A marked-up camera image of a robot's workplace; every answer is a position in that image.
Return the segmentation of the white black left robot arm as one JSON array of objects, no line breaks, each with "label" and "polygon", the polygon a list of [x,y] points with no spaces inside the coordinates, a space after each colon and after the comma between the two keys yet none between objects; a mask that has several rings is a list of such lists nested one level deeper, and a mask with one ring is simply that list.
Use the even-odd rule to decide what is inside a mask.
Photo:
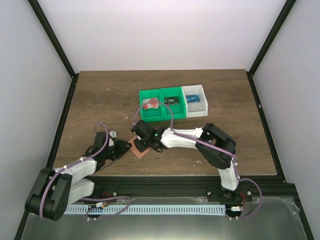
[{"label": "white black left robot arm", "polygon": [[115,131],[98,132],[78,160],[39,172],[24,209],[44,219],[59,220],[69,205],[93,193],[95,183],[86,177],[100,171],[106,161],[120,159],[131,147],[130,142],[116,138]]}]

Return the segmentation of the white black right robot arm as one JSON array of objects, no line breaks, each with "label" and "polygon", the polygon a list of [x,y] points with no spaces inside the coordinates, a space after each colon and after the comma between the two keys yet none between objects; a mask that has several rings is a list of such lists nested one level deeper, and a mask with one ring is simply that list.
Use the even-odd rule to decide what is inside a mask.
[{"label": "white black right robot arm", "polygon": [[152,148],[161,153],[164,149],[186,148],[200,152],[204,159],[218,169],[220,176],[220,194],[230,200],[243,198],[240,189],[240,176],[237,172],[236,141],[212,123],[194,129],[174,129],[169,127],[152,127],[139,120],[131,127],[137,136],[134,145],[139,152]]}]

